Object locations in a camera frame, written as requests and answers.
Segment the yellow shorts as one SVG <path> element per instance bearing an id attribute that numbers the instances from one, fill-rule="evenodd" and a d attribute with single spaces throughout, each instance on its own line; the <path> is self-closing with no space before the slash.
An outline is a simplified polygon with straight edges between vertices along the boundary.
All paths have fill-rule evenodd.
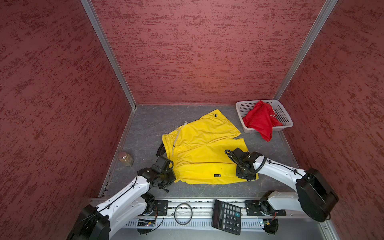
<path id="1" fill-rule="evenodd" d="M 189 185 L 229 185 L 242 183 L 237 165 L 226 150 L 248 151 L 241 132 L 220 110 L 184 124 L 162 136 L 167 158 L 173 161 L 176 182 Z"/>

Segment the red shorts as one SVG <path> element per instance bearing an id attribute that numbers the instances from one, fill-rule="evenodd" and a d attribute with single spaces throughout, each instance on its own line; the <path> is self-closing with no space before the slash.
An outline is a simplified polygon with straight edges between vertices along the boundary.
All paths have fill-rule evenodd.
<path id="1" fill-rule="evenodd" d="M 273 137 L 273 127 L 283 126 L 276 116 L 271 105 L 258 101 L 254 108 L 243 117 L 243 122 L 247 128 L 256 130 L 265 141 L 269 142 Z"/>

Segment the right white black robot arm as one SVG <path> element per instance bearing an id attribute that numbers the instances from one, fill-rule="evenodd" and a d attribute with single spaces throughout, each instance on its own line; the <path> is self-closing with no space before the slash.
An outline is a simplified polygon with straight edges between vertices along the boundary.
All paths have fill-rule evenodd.
<path id="1" fill-rule="evenodd" d="M 317 222 L 325 222 L 331 217 L 331 211 L 339 197 L 316 169 L 308 170 L 289 167 L 257 153 L 235 160 L 236 176 L 248 182 L 255 180 L 258 174 L 273 178 L 292 192 L 268 191 L 260 198 L 257 211 L 264 216 L 272 216 L 277 211 L 303 212 Z"/>

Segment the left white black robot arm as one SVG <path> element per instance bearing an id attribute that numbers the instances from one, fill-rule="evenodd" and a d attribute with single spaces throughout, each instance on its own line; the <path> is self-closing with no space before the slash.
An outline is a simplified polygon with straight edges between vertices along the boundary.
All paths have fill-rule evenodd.
<path id="1" fill-rule="evenodd" d="M 167 191 L 175 179 L 172 169 L 152 167 L 138 171 L 134 180 L 116 195 L 95 207 L 83 208 L 67 239 L 109 240 L 137 216 L 164 216 L 167 211 L 156 207 L 155 197 L 148 191 L 152 187 Z"/>

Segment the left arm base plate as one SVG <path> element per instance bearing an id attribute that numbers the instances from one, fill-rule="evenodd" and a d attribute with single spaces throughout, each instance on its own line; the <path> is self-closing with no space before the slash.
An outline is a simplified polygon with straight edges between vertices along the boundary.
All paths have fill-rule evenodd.
<path id="1" fill-rule="evenodd" d="M 147 204 L 147 207 L 146 207 L 146 209 L 142 215 L 143 216 L 156 216 L 160 212 L 162 212 L 166 215 L 167 211 L 168 211 L 168 205 L 169 205 L 168 200 L 150 201 Z"/>

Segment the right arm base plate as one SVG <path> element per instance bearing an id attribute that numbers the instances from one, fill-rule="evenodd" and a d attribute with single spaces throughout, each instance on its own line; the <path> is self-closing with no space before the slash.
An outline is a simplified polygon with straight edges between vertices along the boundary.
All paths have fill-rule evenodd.
<path id="1" fill-rule="evenodd" d="M 247 216 L 249 217 L 285 217 L 285 210 L 268 210 L 268 213 L 263 213 L 260 207 L 260 201 L 245 201 Z"/>

